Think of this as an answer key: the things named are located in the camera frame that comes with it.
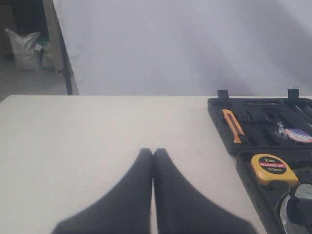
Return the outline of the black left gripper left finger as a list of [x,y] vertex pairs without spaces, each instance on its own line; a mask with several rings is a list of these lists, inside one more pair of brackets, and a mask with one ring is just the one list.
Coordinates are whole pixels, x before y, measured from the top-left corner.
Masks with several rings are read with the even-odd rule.
[[123,178],[101,199],[60,222],[55,234],[148,234],[152,200],[152,152],[142,148]]

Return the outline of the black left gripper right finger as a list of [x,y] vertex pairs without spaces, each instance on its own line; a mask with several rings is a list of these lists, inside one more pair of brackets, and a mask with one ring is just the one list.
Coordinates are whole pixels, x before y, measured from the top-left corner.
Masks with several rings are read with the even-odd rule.
[[254,234],[254,226],[201,194],[167,151],[153,155],[157,228],[160,234]]

